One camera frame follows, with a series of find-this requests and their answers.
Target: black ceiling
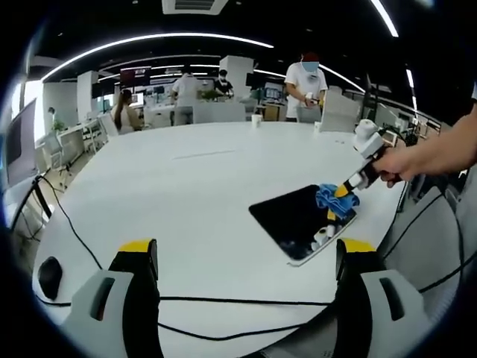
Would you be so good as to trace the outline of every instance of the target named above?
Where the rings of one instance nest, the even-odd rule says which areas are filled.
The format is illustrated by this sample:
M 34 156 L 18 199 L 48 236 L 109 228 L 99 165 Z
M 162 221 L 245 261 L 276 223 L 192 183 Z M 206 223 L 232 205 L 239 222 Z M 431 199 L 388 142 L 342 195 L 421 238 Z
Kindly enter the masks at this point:
M 423 1 L 435 4 L 424 7 L 420 4 Z M 226 34 L 275 48 L 209 38 L 146 40 L 95 53 L 51 80 L 171 54 L 243 55 L 256 59 L 260 69 L 284 74 L 301 48 L 307 47 L 320 54 L 324 65 L 352 81 L 362 84 L 356 78 L 369 73 L 372 82 L 391 88 L 388 97 L 411 105 L 405 74 L 408 66 L 414 74 L 419 109 L 445 122 L 455 122 L 468 110 L 472 65 L 477 67 L 471 60 L 477 47 L 475 1 L 381 0 L 397 27 L 398 39 L 389 34 L 370 0 L 229 0 L 218 16 L 164 15 L 160 0 L 134 2 L 64 1 L 51 12 L 37 54 L 66 60 L 98 45 L 162 32 Z M 218 59 L 186 62 L 218 63 Z M 169 59 L 149 63 L 164 66 L 185 62 Z M 31 76 L 45 72 L 45 68 L 33 68 Z M 327 80 L 341 84 L 332 75 L 327 75 Z

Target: red cap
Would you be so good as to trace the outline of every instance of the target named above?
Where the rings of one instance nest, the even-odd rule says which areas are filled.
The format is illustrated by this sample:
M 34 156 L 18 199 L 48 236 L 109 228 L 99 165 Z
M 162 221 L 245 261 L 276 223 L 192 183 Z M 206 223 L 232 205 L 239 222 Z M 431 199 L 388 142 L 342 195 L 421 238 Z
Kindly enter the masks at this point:
M 315 54 L 314 52 L 306 52 L 303 55 L 303 62 L 320 62 L 320 59 L 318 58 L 318 55 Z

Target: hand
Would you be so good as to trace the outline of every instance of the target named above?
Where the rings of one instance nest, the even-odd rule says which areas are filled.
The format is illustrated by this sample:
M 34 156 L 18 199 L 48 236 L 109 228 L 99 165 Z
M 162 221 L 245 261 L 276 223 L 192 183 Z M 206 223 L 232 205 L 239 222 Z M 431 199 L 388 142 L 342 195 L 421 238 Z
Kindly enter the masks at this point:
M 314 101 L 311 98 L 305 97 L 305 105 L 307 107 L 313 107 L 315 105 Z
M 413 177 L 409 148 L 386 149 L 385 154 L 373 163 L 373 167 L 380 174 L 381 180 L 388 182 L 388 188 Z

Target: air vent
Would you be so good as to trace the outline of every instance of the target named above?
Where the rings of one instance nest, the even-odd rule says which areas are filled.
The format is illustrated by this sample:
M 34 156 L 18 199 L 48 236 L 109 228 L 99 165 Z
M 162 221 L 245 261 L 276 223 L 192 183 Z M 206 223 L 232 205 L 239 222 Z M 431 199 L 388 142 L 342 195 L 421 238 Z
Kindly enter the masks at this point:
M 176 10 L 209 11 L 212 5 L 214 0 L 176 0 Z
M 162 0 L 162 11 L 170 13 L 197 13 L 218 15 L 228 0 Z

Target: black mouse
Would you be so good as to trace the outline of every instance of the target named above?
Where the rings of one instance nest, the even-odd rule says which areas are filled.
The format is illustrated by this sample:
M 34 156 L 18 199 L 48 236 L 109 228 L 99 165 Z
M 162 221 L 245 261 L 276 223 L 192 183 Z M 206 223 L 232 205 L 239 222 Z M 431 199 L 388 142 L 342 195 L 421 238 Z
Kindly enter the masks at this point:
M 63 270 L 55 257 L 50 256 L 41 264 L 38 269 L 38 282 L 46 297 L 56 299 L 62 276 Z

